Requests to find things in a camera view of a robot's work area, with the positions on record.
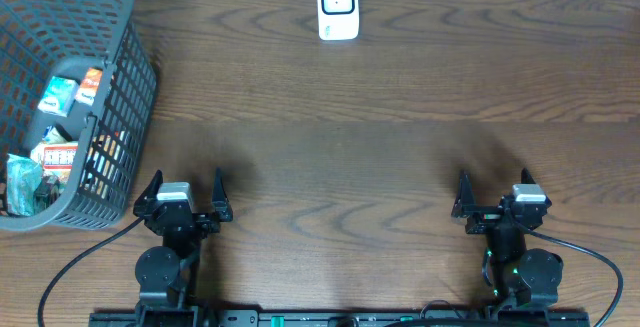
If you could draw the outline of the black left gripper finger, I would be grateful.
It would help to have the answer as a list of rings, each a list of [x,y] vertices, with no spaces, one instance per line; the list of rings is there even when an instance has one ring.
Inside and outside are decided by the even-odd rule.
[[[211,206],[213,213],[220,222],[231,222],[233,220],[233,210],[224,189],[220,168],[217,168],[214,173]]]
[[[147,214],[147,210],[150,206],[155,204],[157,200],[158,191],[163,184],[163,174],[161,170],[157,170],[141,193],[141,195],[135,200],[133,206],[133,214],[138,218],[144,218]]]

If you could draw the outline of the yellow snack chip bag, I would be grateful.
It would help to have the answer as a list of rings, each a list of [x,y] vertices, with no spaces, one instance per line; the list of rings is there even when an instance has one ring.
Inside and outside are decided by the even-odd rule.
[[[119,141],[125,136],[125,132],[115,133]],[[109,135],[93,138],[89,145],[89,165],[103,178],[98,178],[91,172],[85,172],[81,182],[86,190],[97,193],[101,197],[107,195],[108,187],[105,179],[111,179],[116,174],[115,161],[121,154],[119,141],[116,142]],[[31,151],[30,158],[42,166],[45,177],[56,176],[63,188],[71,175],[77,147],[77,141],[68,141],[55,126],[49,126],[44,130],[42,141]]]

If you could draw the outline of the small orange snack box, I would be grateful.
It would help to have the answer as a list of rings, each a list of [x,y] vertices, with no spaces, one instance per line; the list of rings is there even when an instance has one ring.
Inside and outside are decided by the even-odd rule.
[[[78,86],[75,94],[75,101],[81,104],[92,106],[100,86],[103,71],[96,68],[89,68]]]

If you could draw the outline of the teal snack pack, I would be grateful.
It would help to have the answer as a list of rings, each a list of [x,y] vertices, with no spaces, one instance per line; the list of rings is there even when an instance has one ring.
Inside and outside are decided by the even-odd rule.
[[[36,161],[19,155],[8,155],[7,202],[10,215],[30,217],[42,211],[35,198],[42,175],[43,169]]]

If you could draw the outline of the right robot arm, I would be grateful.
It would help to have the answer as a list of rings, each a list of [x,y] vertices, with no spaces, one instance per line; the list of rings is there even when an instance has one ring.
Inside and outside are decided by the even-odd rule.
[[[451,216],[466,221],[465,232],[486,237],[482,262],[485,283],[496,303],[484,308],[492,320],[517,320],[526,314],[549,322],[548,307],[558,301],[563,260],[544,249],[529,249],[525,234],[540,227],[552,202],[528,170],[498,204],[475,200],[469,175],[461,172]]]

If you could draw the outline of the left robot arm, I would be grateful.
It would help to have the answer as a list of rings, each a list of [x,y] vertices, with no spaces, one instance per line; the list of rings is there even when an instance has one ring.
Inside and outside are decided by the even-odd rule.
[[[216,326],[216,313],[194,297],[201,245],[233,220],[221,171],[214,173],[211,209],[196,213],[187,182],[165,183],[161,171],[136,199],[133,213],[162,244],[145,251],[135,265],[140,285],[137,326]]]

